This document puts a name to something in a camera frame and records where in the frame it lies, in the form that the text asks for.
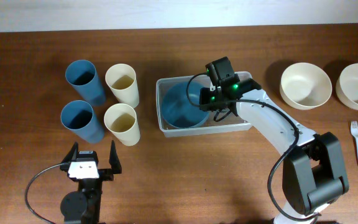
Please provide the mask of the far cream plastic cup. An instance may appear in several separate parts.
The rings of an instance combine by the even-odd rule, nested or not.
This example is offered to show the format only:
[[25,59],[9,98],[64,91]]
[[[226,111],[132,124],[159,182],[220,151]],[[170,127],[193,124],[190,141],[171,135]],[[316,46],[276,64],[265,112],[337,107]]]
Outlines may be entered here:
[[127,64],[119,63],[110,67],[105,81],[120,103],[135,108],[139,104],[139,90],[135,70]]

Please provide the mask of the cream plastic cup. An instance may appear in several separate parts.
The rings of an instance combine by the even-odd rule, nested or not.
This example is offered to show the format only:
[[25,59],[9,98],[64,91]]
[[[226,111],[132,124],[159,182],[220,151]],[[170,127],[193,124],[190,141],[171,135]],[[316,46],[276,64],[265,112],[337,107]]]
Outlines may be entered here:
[[134,146],[140,140],[135,109],[125,103],[110,106],[104,114],[104,124],[125,146]]
[[119,63],[110,67],[105,81],[120,103],[135,108],[139,104],[139,90],[135,70],[127,64]]

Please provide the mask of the blue plastic bowl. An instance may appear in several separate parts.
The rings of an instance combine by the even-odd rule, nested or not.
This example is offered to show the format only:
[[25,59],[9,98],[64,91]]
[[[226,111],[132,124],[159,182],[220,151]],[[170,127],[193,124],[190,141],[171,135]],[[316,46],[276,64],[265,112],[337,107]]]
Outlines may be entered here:
[[186,95],[187,82],[171,87],[163,97],[163,119],[175,128],[197,128],[209,118],[209,113],[193,106]]

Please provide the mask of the near cream plastic cup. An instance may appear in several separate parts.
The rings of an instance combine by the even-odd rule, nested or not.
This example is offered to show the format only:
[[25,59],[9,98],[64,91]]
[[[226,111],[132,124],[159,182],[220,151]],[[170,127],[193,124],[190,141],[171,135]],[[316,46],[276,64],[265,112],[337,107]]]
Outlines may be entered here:
[[104,124],[125,146],[134,146],[140,140],[135,109],[125,103],[110,106],[104,114]]

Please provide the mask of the far blue plastic cup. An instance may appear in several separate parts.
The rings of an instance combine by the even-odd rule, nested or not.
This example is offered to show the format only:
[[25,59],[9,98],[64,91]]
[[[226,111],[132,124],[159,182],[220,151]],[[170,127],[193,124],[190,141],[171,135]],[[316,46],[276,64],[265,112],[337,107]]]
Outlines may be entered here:
[[101,106],[106,94],[94,64],[88,60],[76,60],[65,71],[67,82],[92,106]]

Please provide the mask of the blue plastic cup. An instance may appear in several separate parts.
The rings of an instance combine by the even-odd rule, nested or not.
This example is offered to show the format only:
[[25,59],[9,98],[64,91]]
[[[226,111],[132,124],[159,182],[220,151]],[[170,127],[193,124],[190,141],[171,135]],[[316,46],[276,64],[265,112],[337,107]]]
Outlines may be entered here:
[[76,60],[65,71],[67,82],[92,106],[101,106],[106,94],[94,64],[88,60]]
[[63,107],[60,120],[64,127],[90,144],[96,144],[104,137],[104,128],[93,107],[86,101],[69,102]]

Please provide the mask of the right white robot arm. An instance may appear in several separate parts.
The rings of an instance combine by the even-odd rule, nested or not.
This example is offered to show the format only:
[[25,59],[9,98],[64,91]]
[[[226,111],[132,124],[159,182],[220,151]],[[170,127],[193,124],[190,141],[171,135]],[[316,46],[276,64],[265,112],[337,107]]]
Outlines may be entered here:
[[298,123],[251,78],[205,74],[215,89],[201,89],[198,108],[229,110],[253,125],[280,154],[267,179],[269,197],[279,211],[274,223],[315,223],[348,192],[341,145],[333,133],[317,134]]

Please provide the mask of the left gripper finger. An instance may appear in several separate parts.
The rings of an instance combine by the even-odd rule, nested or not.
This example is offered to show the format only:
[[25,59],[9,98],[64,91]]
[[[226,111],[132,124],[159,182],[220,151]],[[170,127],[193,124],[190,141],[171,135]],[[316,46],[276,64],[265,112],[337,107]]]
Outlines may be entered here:
[[122,173],[122,166],[119,161],[117,151],[116,151],[116,145],[114,140],[111,141],[111,148],[109,153],[109,164],[111,166],[111,170],[113,174],[121,174]]
[[68,154],[63,158],[62,163],[76,161],[77,154],[78,154],[78,143],[74,142],[74,144],[71,147],[71,149],[68,152]]

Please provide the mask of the near blue plastic cup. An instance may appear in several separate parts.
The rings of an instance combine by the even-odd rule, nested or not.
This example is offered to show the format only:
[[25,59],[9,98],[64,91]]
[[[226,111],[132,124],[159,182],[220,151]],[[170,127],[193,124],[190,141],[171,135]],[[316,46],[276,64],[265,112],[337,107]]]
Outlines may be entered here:
[[93,107],[86,101],[69,102],[63,107],[60,120],[64,127],[90,144],[96,144],[104,137],[104,128]]

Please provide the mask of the clear plastic storage container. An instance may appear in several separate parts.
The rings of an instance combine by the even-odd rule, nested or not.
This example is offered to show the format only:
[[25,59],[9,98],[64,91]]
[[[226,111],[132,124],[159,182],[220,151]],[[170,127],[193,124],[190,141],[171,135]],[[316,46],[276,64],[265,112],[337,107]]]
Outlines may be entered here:
[[163,132],[164,136],[167,138],[170,137],[181,137],[181,136],[194,136],[202,134],[215,134],[215,133],[227,133],[233,131],[247,131],[252,125],[243,119],[230,114],[222,121],[215,122],[213,120],[214,113],[209,113],[209,118],[206,122],[197,128],[175,128],[168,124],[162,116],[161,107],[163,97],[166,92],[173,87],[174,85],[181,82],[189,82],[190,76],[184,77],[173,77],[173,78],[161,78],[156,82],[156,107],[157,107],[157,116],[158,116],[158,125],[160,130]]

